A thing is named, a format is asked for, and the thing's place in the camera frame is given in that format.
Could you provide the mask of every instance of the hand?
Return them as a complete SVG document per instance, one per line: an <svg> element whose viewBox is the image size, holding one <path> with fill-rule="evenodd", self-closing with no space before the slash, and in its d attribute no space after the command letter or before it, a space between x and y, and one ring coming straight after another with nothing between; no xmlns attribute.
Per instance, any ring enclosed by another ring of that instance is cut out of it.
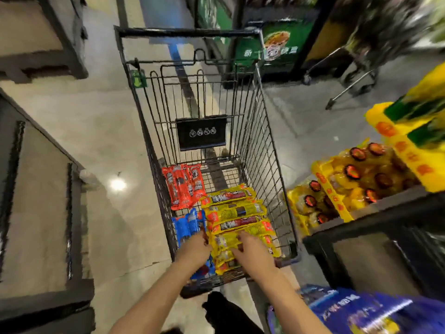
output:
<svg viewBox="0 0 445 334"><path fill-rule="evenodd" d="M276 271L274 258L267 247L259 238L244 231L239 233L239 239L243 252L237 248L230 249L235 258L257 283L267 280Z"/></svg>
<svg viewBox="0 0 445 334"><path fill-rule="evenodd" d="M175 262L189 270L192 275L206 263L210 250L210 245L204 239L204 231L200 231L181 244L176 252Z"/></svg>

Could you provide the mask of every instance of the shopping cart wire basket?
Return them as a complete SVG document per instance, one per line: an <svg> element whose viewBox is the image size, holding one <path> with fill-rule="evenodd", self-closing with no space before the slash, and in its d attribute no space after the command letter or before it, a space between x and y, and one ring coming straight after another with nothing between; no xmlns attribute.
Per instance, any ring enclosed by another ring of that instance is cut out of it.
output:
<svg viewBox="0 0 445 334"><path fill-rule="evenodd" d="M264 201L275 228L275 246L284 267L299 260L299 242L284 194L284 181L270 131L259 61L246 65L240 60L209 59L203 49L181 45L178 50L189 60L126 60L126 39L140 37L195 37L221 40L230 47L240 38L259 39L260 29L159 29L115 27L116 41L141 121L150 169L159 202L172 260L178 249L172 216L188 209L171 210L169 191L162 167L200 163L207 193L246 183ZM219 70L226 71L221 76ZM222 276L192 280L182 289L184 298L212 290L245 277L241 268Z"/></svg>

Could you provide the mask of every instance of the polished floor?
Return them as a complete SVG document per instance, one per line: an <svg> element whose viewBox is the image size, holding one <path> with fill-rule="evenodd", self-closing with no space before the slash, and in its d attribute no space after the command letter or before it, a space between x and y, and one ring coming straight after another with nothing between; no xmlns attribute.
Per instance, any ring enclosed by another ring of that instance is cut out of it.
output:
<svg viewBox="0 0 445 334"><path fill-rule="evenodd" d="M129 25L190 27L191 17L183 0L167 1L125 0ZM89 264L96 288L92 302L95 333L105 334L165 271L171 259L135 103L116 48L116 0L87 2L85 64L89 78L48 77L21 85L2 81L0 87L101 183L88 191L85 199ZM171 48L166 43L178 42L125 40L126 56L169 59ZM183 43L178 45L178 54L190 58L194 48ZM443 56L437 54L392 61L383 68L375 91L356 98L347 94L332 111L324 107L343 89L336 80L321 80L310 87L265 85L266 106L286 186L304 178L314 160L368 137L379 140L363 119L366 110L374 103L397 99L442 61ZM149 115L147 104L143 110ZM125 183L125 189L116 190L117 179ZM314 258L302 251L302 261L292 267L298 282L325 284ZM264 327L263 314L257 311L261 298L245 279L225 285L222 291ZM186 334L212 333L201 308L205 299L205 295L178 298L164 328L179 325Z"/></svg>

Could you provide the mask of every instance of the shopping cart handle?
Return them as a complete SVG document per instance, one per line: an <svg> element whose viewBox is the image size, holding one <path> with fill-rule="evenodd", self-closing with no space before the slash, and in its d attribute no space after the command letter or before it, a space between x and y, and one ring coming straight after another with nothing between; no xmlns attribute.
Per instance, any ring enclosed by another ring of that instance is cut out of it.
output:
<svg viewBox="0 0 445 334"><path fill-rule="evenodd" d="M259 28L219 30L188 28L122 28L115 26L120 37L253 37L262 36Z"/></svg>

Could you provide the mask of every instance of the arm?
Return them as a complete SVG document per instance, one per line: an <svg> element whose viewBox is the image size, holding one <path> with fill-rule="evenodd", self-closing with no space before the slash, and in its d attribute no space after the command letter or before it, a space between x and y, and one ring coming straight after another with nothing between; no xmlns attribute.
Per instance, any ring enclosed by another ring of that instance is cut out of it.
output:
<svg viewBox="0 0 445 334"><path fill-rule="evenodd" d="M142 298L113 326L109 334L159 334L173 303L190 276L210 255L203 232L181 245L175 261Z"/></svg>
<svg viewBox="0 0 445 334"><path fill-rule="evenodd" d="M331 334L330 330L306 306L286 276L275 267L274 259L256 237L240 232L243 252L231 248L238 262L259 285L274 306L286 334Z"/></svg>

